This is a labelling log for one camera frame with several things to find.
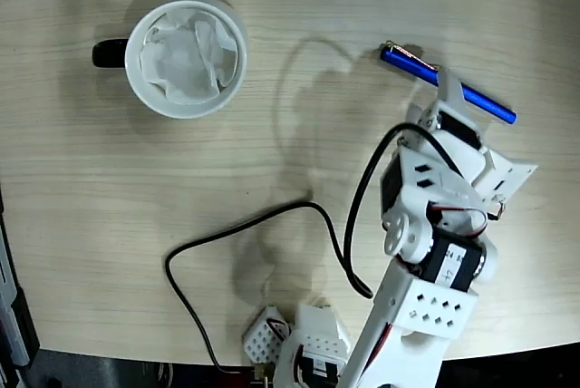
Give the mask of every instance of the wooden table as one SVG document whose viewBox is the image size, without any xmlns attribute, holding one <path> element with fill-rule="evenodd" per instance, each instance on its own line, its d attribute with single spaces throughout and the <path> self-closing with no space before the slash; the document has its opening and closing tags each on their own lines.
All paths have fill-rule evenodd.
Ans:
<svg viewBox="0 0 580 388">
<path fill-rule="evenodd" d="M 308 191 L 341 236 L 376 143 L 411 101 L 434 96 L 376 62 L 386 39 L 514 106 L 516 125 L 478 118 L 487 141 L 540 166 L 489 231 L 501 266 L 448 358 L 580 340 L 578 0 L 227 0 L 249 32 L 249 70 L 239 95 L 199 121 L 150 112 L 122 70 L 91 65 L 96 42 L 165 1 L 0 0 L 0 180 L 42 347 L 207 363 L 163 256 Z M 382 243 L 371 189 L 354 264 L 372 286 L 389 262 Z M 330 302 L 353 338 L 371 308 L 313 212 L 174 265 L 223 364 L 244 361 L 240 337 L 265 304 Z"/>
</svg>

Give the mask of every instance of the label on servo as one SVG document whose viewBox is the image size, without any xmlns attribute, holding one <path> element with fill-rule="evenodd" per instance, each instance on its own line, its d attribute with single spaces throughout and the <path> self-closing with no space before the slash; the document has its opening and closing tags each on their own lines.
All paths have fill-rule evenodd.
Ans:
<svg viewBox="0 0 580 388">
<path fill-rule="evenodd" d="M 467 249 L 464 247 L 451 243 L 447 248 L 445 258 L 443 258 L 443 262 L 441 263 L 439 273 L 435 279 L 435 284 L 438 286 L 451 287 L 451 284 L 453 284 L 453 281 L 455 280 L 455 276 L 457 276 L 459 272 L 459 268 L 463 262 L 463 257 L 467 252 Z"/>
</svg>

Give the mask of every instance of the blue pen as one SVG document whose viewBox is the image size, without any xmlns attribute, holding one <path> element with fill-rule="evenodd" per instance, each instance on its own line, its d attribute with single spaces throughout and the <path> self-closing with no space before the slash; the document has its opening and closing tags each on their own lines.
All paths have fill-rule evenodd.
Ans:
<svg viewBox="0 0 580 388">
<path fill-rule="evenodd" d="M 423 62 L 419 57 L 407 52 L 392 42 L 388 42 L 382 49 L 381 60 L 403 71 L 412 73 L 434 86 L 439 85 L 437 68 L 435 66 Z M 493 114 L 507 123 L 514 123 L 516 121 L 517 115 L 509 108 L 489 99 L 487 96 L 482 95 L 463 83 L 461 86 L 463 86 L 463 96 L 467 102 L 477 105 L 480 109 Z"/>
</svg>

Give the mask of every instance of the black mug handle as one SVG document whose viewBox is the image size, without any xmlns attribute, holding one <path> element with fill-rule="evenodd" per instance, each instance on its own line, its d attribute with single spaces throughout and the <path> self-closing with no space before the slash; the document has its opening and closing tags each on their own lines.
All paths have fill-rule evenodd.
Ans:
<svg viewBox="0 0 580 388">
<path fill-rule="evenodd" d="M 129 39 L 110 39 L 94 45 L 92 64 L 97 68 L 123 68 L 128 41 Z"/>
</svg>

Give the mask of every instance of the black wire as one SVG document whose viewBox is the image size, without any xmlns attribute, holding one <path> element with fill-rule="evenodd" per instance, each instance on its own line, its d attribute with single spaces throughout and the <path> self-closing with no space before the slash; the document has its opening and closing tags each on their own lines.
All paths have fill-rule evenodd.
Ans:
<svg viewBox="0 0 580 388">
<path fill-rule="evenodd" d="M 169 252 L 169 254 L 166 256 L 165 263 L 164 263 L 165 275 L 167 276 L 167 279 L 169 280 L 169 283 L 171 284 L 173 291 L 175 291 L 175 294 L 178 296 L 181 303 L 186 307 L 189 314 L 191 315 L 191 318 L 193 318 L 193 321 L 196 322 L 196 325 L 198 326 L 199 332 L 201 333 L 201 337 L 203 338 L 203 341 L 206 344 L 206 348 L 208 349 L 209 358 L 211 359 L 211 362 L 213 363 L 213 365 L 215 365 L 216 368 L 220 372 L 237 373 L 237 372 L 230 372 L 230 371 L 226 370 L 218 362 L 218 359 L 216 358 L 216 354 L 214 353 L 214 349 L 211 345 L 211 341 L 209 340 L 209 336 L 208 336 L 208 332 L 206 331 L 206 328 L 203 326 L 203 323 L 199 319 L 198 314 L 195 312 L 195 310 L 193 309 L 193 307 L 189 303 L 188 299 L 185 297 L 185 295 L 183 294 L 183 292 L 179 288 L 177 282 L 175 281 L 175 278 L 173 277 L 173 274 L 171 273 L 171 260 L 174 257 L 176 257 L 177 255 L 179 255 L 180 253 L 182 253 L 188 249 L 191 249 L 193 247 L 201 246 L 201 245 L 204 245 L 204 244 L 209 243 L 211 241 L 215 241 L 215 240 L 219 240 L 221 238 L 232 236 L 238 232 L 252 228 L 253 226 L 258 225 L 258 224 L 260 224 L 260 223 L 262 223 L 270 218 L 274 218 L 275 216 L 278 216 L 282 213 L 286 213 L 287 211 L 292 211 L 294 209 L 304 209 L 304 208 L 314 209 L 318 213 L 320 213 L 320 215 L 323 217 L 324 222 L 326 223 L 326 226 L 328 227 L 328 234 L 329 234 L 330 239 L 333 243 L 334 253 L 336 254 L 336 257 L 338 258 L 338 262 L 340 263 L 341 267 L 346 271 L 344 257 L 343 257 L 343 254 L 341 253 L 340 245 L 338 244 L 338 238 L 336 237 L 336 233 L 334 232 L 334 226 L 333 226 L 332 220 L 330 219 L 330 216 L 328 215 L 326 210 L 323 209 L 320 205 L 318 205 L 314 202 L 308 201 L 308 200 L 298 200 L 295 202 L 290 202 L 288 204 L 285 204 L 282 207 L 271 209 L 270 211 L 268 211 L 267 213 L 265 213 L 261 216 L 258 216 L 256 218 L 251 218 L 247 222 L 244 222 L 240 225 L 236 225 L 236 226 L 234 226 L 230 229 L 227 229 L 225 231 L 221 231 L 221 232 L 218 232 L 216 234 L 213 234 L 213 235 L 210 235 L 210 236 L 207 236 L 204 238 L 200 238 L 200 239 L 194 240 L 190 243 L 186 243 L 184 245 L 178 246 L 175 249 L 173 249 L 171 252 Z M 354 277 L 355 277 L 356 281 L 362 282 L 361 279 L 359 279 L 359 277 L 357 277 L 356 275 L 354 275 Z"/>
<path fill-rule="evenodd" d="M 439 142 L 429 132 L 425 131 L 420 126 L 408 122 L 400 123 L 399 125 L 392 127 L 385 134 L 381 140 L 381 143 L 379 143 L 379 146 L 377 146 L 377 149 L 372 154 L 371 159 L 369 160 L 369 164 L 366 165 L 366 169 L 362 173 L 361 181 L 359 182 L 359 185 L 354 192 L 353 203 L 351 204 L 351 209 L 348 213 L 348 219 L 346 219 L 346 229 L 344 231 L 343 254 L 344 263 L 346 265 L 344 268 L 346 277 L 348 278 L 353 288 L 357 291 L 357 293 L 359 293 L 362 297 L 366 297 L 367 299 L 372 299 L 372 291 L 357 275 L 354 274 L 353 270 L 351 249 L 353 246 L 354 222 L 356 221 L 356 216 L 363 201 L 364 192 L 369 185 L 372 174 L 379 164 L 382 155 L 389 147 L 389 144 L 392 142 L 395 136 L 404 130 L 417 132 L 421 137 L 430 143 L 430 145 L 438 152 L 438 154 L 443 158 L 443 161 L 445 161 L 451 170 L 463 177 L 457 165 L 453 162 L 449 154 L 443 149 Z"/>
</svg>

